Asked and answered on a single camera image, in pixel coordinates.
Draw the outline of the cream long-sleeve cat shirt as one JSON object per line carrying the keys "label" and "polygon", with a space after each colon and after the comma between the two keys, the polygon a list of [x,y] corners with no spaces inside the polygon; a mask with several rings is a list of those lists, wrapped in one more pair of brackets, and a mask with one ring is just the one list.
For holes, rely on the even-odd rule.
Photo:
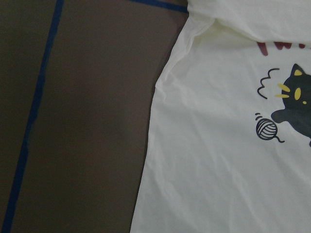
{"label": "cream long-sleeve cat shirt", "polygon": [[130,231],[310,232],[310,1],[188,12],[155,85]]}

